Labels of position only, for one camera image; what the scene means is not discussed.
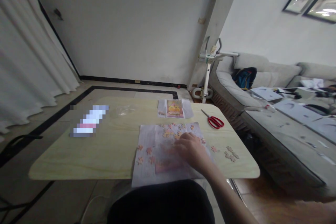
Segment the scissors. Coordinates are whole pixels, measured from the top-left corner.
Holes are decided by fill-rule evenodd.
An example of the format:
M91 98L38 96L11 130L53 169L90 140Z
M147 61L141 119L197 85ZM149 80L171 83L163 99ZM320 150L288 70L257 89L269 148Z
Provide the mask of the scissors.
M224 127L224 123L221 120L219 120L217 117L209 116L203 110L202 110L202 112L208 117L208 122L211 125L211 127L215 128L217 130Z

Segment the wooden table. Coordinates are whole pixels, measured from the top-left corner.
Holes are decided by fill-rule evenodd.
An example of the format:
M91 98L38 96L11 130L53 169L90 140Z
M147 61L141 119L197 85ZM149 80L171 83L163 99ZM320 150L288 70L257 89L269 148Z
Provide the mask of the wooden table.
M34 180L130 179L138 145L140 125L198 122L216 164L227 178L257 178L260 170L222 112L214 105L192 103L190 119L157 117L157 100L104 97L96 104L109 105L109 115L99 124L95 137L71 138L69 127L32 165L29 177ZM136 110L117 116L116 108L133 105ZM221 119L225 126L213 129L201 109ZM225 158L230 146L238 155L236 162Z

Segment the curtain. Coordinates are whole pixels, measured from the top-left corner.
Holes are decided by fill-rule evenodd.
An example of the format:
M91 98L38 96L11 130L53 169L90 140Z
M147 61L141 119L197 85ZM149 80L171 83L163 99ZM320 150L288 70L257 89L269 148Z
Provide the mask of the curtain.
M38 0L0 0L0 132L75 91L78 77Z

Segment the gray sofa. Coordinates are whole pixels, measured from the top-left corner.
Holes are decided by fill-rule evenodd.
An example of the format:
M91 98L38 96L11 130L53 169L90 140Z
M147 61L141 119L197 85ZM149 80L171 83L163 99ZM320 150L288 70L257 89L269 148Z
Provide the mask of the gray sofa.
M276 64L259 55L240 54L215 62L209 79L213 102L235 130L257 137L252 154L279 186L301 200L336 200L336 165L321 157L333 158L336 145L286 115L266 110L264 101L241 90L231 74L246 67L258 71L252 87L283 88L298 86L302 78L316 77L326 79L328 85L336 77L336 67L319 65L318 74L311 63Z

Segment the blue backpack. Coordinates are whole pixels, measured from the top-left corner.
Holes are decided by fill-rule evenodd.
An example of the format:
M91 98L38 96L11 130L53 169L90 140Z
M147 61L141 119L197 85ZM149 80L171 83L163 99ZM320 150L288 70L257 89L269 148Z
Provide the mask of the blue backpack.
M243 68L232 78L238 87L244 91L251 89L254 79L257 75L256 68Z

